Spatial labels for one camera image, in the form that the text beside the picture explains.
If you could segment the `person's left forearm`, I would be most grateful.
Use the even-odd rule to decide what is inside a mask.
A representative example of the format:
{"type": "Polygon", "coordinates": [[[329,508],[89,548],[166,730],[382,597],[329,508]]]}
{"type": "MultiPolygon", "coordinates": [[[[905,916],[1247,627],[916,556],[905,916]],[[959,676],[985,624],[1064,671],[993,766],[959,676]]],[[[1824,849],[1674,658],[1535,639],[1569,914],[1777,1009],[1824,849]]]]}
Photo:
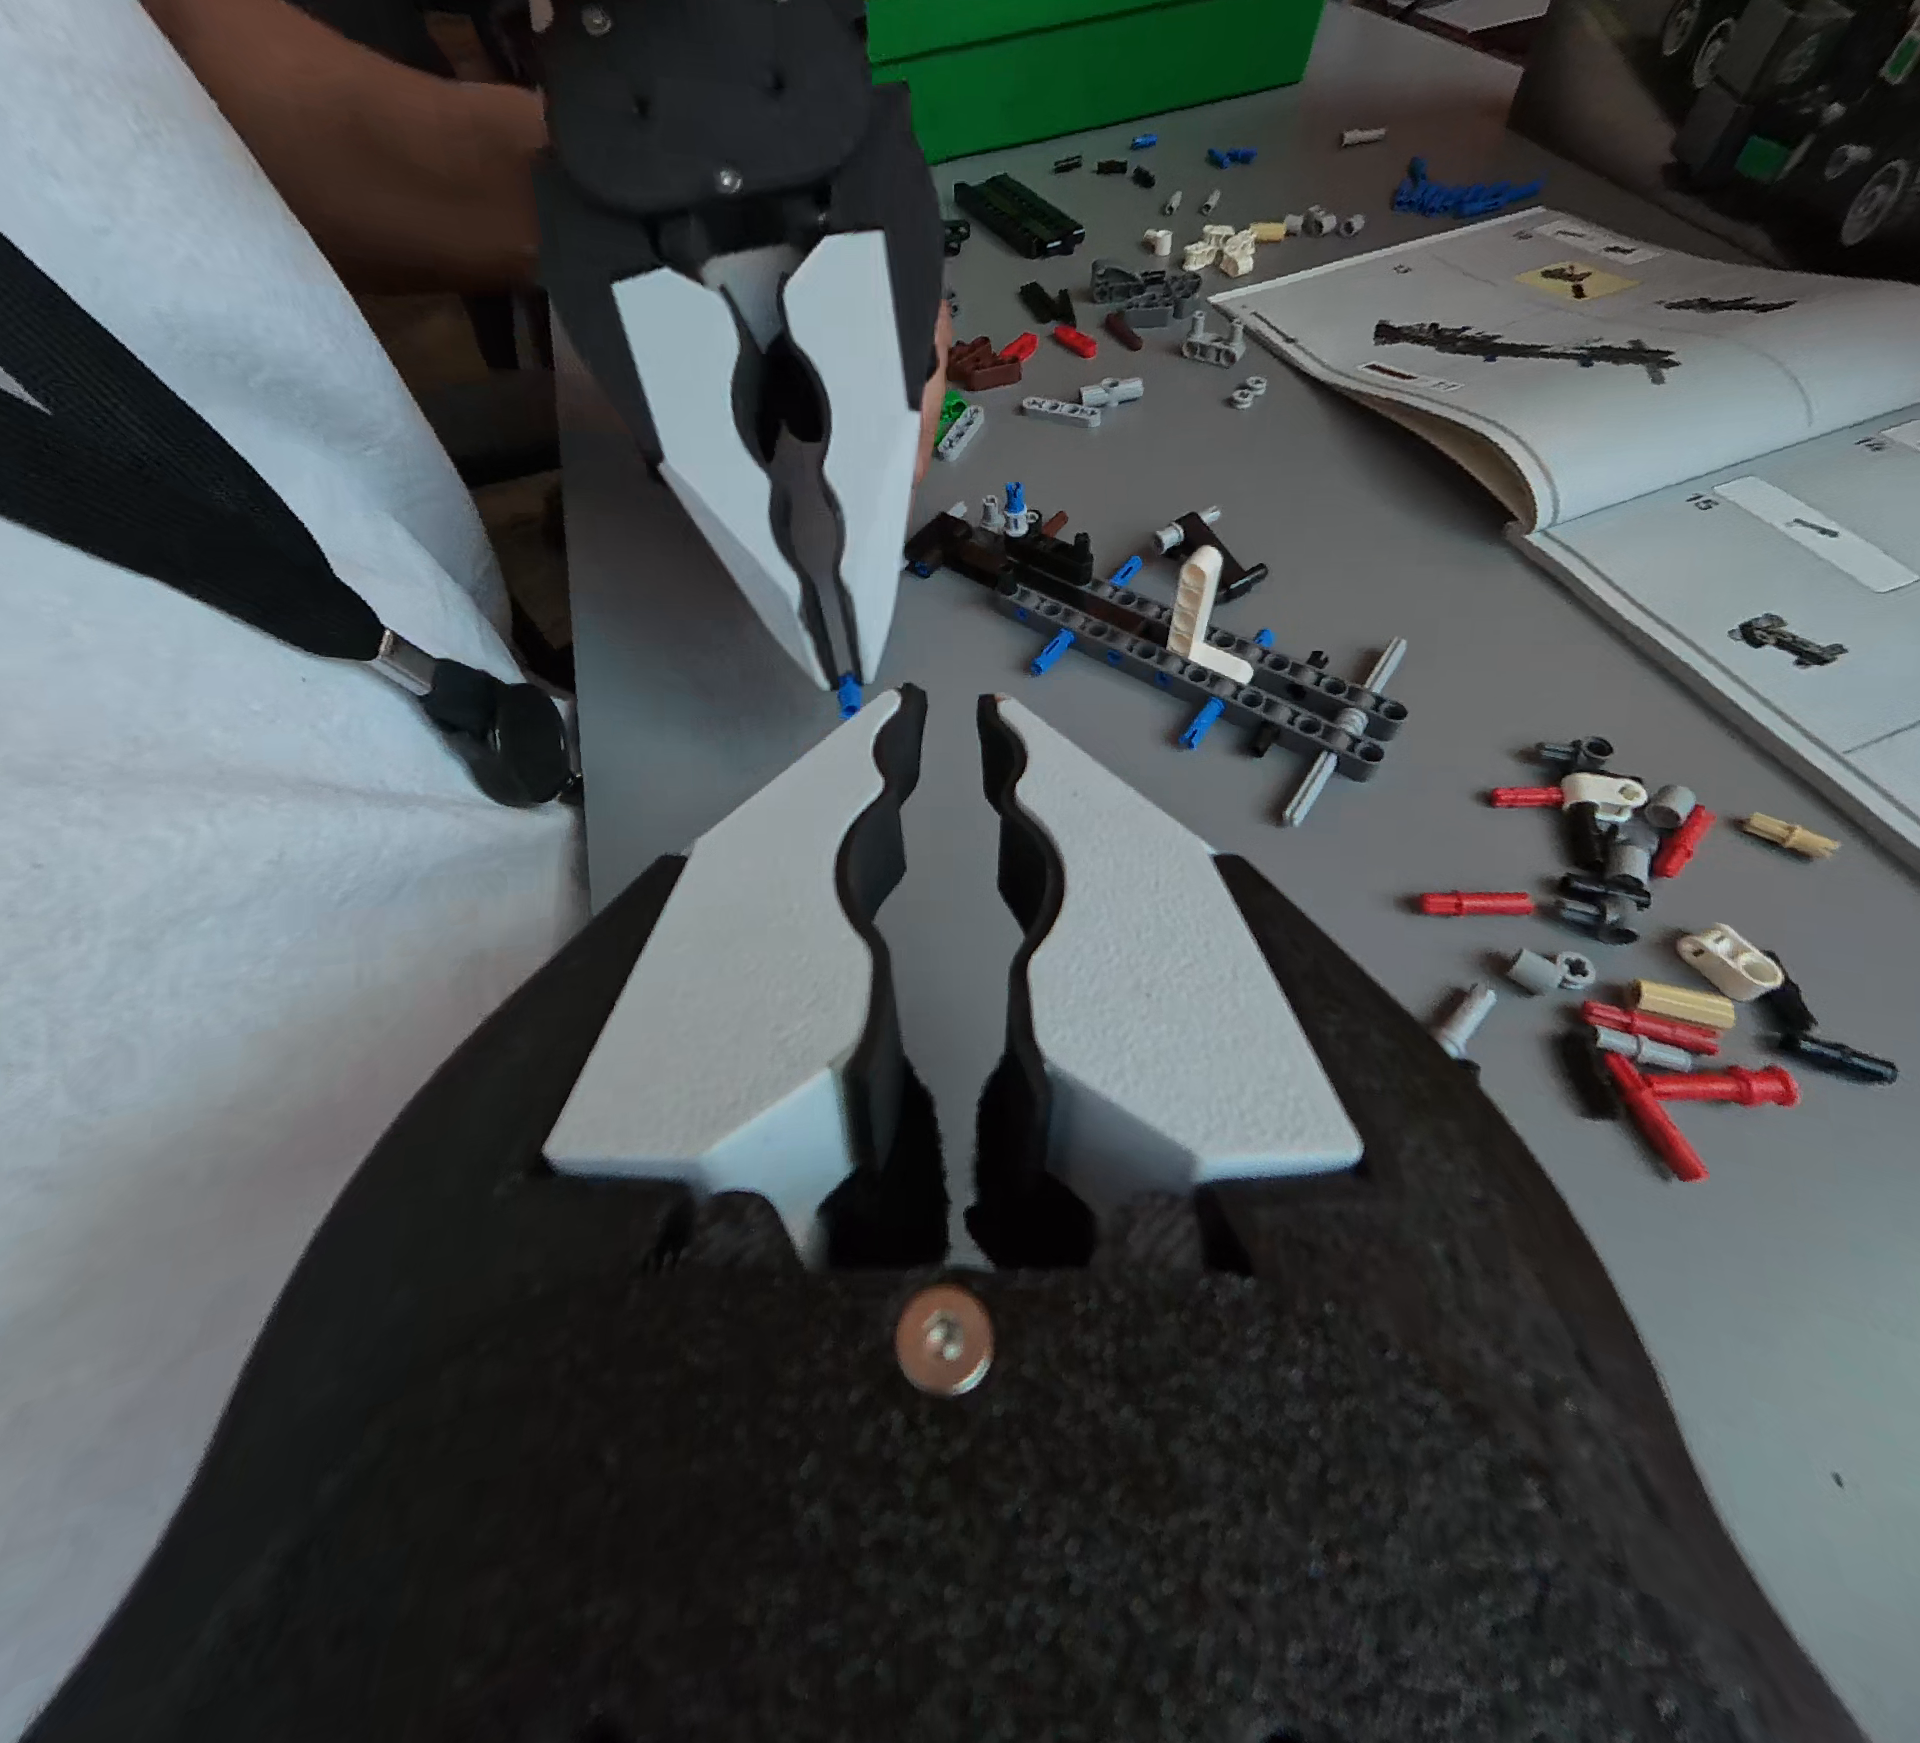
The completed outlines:
{"type": "Polygon", "coordinates": [[[423,73],[282,0],[139,0],[349,287],[539,275],[540,97],[423,73]]]}

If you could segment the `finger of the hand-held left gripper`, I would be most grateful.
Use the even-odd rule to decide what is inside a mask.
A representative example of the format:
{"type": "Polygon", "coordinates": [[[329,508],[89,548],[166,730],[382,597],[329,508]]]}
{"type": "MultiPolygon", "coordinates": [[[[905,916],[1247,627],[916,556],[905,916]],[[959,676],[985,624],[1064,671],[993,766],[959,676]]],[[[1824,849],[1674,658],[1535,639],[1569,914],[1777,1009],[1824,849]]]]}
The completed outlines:
{"type": "Polygon", "coordinates": [[[758,621],[819,688],[834,686],[825,627],[774,528],[774,481],[742,434],[733,384],[739,317],[721,292],[669,266],[612,286],[653,421],[661,474],[758,621]]]}
{"type": "Polygon", "coordinates": [[[898,603],[923,434],[923,385],[903,368],[886,237],[825,237],[787,277],[782,309],[825,411],[822,481],[835,524],[825,587],[851,674],[873,681],[898,603]]]}

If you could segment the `scattered mixed lego pieces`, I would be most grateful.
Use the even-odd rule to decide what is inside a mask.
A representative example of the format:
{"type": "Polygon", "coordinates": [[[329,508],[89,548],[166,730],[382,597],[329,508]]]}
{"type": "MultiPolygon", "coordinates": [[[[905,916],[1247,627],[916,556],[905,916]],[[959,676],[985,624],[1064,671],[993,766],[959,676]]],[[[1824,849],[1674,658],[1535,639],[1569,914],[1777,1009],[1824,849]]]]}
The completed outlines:
{"type": "Polygon", "coordinates": [[[1137,354],[1148,331],[1187,322],[1201,303],[1209,273],[1244,279],[1263,245],[1345,243],[1367,224],[1359,213],[1310,203],[1283,218],[1236,227],[1218,214],[1222,195],[1212,192],[1196,211],[1198,234],[1184,243],[1167,229],[1182,199],[1182,190],[1167,192],[1135,249],[1118,258],[1096,257],[1076,279],[1068,262],[1082,252],[1087,229],[1056,200],[1007,171],[952,185],[948,255],[959,257],[975,240],[996,243],[1015,255],[1022,266],[1018,300],[1029,325],[1009,337],[990,336],[976,323],[954,327],[942,455],[957,453],[961,430],[976,421],[975,411],[961,410],[963,400],[1022,385],[1041,349],[1056,347],[1076,363],[1137,354]]]}

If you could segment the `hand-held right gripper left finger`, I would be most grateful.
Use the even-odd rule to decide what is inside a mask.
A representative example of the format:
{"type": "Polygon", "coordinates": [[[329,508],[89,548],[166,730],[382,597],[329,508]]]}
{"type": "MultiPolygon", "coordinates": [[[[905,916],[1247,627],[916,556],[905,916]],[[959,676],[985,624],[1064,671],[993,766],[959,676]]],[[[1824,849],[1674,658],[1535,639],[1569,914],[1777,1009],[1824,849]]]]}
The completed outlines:
{"type": "Polygon", "coordinates": [[[805,1260],[946,1256],[941,1130],[877,929],[927,714],[918,685],[877,694],[682,858],[552,1170],[762,1197],[805,1260]]]}

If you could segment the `person's left hand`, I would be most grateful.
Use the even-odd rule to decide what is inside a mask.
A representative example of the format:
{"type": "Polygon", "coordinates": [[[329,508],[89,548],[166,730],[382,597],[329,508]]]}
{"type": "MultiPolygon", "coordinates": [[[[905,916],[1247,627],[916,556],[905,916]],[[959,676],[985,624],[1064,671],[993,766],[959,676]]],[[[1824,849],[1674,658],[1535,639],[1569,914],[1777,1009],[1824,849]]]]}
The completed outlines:
{"type": "Polygon", "coordinates": [[[933,363],[920,403],[920,435],[915,462],[915,481],[923,483],[934,460],[934,448],[941,437],[945,403],[948,398],[948,358],[952,347],[952,312],[945,298],[936,319],[933,363]]]}

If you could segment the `lego instruction booklet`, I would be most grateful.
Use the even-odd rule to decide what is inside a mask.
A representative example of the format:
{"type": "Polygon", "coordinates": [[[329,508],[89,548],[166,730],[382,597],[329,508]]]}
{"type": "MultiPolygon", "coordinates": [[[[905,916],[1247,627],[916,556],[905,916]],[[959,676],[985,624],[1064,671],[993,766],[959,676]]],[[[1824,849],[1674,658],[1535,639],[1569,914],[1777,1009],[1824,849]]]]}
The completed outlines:
{"type": "Polygon", "coordinates": [[[1918,856],[1918,289],[1559,211],[1230,289],[1429,439],[1645,654],[1918,856]]]}

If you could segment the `pile of blue lego pins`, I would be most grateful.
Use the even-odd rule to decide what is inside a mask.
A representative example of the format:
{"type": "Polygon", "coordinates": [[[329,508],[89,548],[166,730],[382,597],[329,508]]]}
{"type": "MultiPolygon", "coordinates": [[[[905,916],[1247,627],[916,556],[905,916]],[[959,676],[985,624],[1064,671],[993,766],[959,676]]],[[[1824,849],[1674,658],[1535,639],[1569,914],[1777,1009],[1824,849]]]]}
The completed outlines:
{"type": "Polygon", "coordinates": [[[1510,211],[1512,207],[1532,204],[1542,192],[1544,180],[1514,183],[1501,179],[1494,183],[1446,183],[1429,172],[1429,161],[1420,154],[1409,161],[1398,183],[1390,209],[1398,214],[1419,214],[1445,221],[1478,221],[1510,211]]]}

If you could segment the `cluster of lego pins connectors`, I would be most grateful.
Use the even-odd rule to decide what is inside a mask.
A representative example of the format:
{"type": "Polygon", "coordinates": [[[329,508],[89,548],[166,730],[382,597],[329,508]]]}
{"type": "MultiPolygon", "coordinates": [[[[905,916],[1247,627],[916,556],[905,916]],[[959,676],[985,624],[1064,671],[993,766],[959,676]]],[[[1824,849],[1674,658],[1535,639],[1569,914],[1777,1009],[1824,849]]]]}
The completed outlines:
{"type": "Polygon", "coordinates": [[[1709,1166],[1682,1127],[1685,1111],[1791,1109],[1808,1079],[1891,1089],[1902,1066],[1835,1036],[1783,954],[1750,924],[1670,922],[1678,889],[1716,838],[1716,810],[1678,779],[1627,770],[1599,734],[1536,741],[1535,770],[1482,796],[1490,810],[1540,812],[1561,858],[1528,889],[1437,889],[1409,897],[1429,920],[1531,924],[1484,951],[1480,973],[1432,1015],[1437,1045],[1472,1062],[1502,998],[1542,1008],[1555,1069],[1576,1104],[1629,1130],[1674,1182],[1709,1166]]]}

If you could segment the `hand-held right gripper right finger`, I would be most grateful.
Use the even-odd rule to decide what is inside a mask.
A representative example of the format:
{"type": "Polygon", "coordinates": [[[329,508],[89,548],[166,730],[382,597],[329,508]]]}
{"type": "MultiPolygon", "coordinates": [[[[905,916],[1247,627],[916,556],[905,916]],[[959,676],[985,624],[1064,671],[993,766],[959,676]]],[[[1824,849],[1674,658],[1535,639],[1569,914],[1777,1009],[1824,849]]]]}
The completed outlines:
{"type": "Polygon", "coordinates": [[[1226,858],[1012,697],[976,702],[976,734],[1020,929],[975,1120],[979,1248],[1082,1265],[1139,1197],[1359,1165],[1226,858]]]}

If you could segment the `grey lego beam chassis assembly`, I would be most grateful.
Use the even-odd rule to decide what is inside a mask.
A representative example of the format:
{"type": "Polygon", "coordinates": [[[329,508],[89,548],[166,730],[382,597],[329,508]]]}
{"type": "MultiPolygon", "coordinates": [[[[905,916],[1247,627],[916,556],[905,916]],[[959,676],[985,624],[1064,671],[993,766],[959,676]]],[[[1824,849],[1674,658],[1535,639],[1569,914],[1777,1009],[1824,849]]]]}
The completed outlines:
{"type": "Polygon", "coordinates": [[[1090,532],[1072,528],[1067,509],[1031,509],[1020,495],[1022,485],[1009,483],[976,509],[954,503],[934,515],[908,539],[905,570],[981,584],[1005,619],[1036,635],[1033,676],[1078,654],[1176,698],[1187,710],[1179,747],[1200,747],[1216,725],[1231,722],[1252,755],[1302,757],[1308,769],[1279,812],[1285,829],[1308,820],[1334,779],[1359,785],[1380,775],[1410,718],[1390,690],[1403,639],[1359,679],[1338,676],[1322,652],[1295,656],[1268,630],[1219,621],[1226,599],[1259,591],[1268,570],[1222,547],[1213,512],[1192,509],[1160,532],[1177,579],[1157,597],[1139,588],[1139,554],[1104,568],[1090,532]]]}

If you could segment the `lego set cardboard box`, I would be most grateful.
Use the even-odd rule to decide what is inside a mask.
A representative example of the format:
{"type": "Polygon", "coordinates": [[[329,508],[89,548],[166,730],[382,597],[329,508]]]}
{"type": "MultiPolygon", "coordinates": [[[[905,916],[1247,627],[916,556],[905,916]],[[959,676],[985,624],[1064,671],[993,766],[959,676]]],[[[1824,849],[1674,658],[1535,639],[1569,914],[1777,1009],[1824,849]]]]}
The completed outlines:
{"type": "Polygon", "coordinates": [[[1918,0],[1551,0],[1509,123],[1780,265],[1916,281],[1918,0]]]}

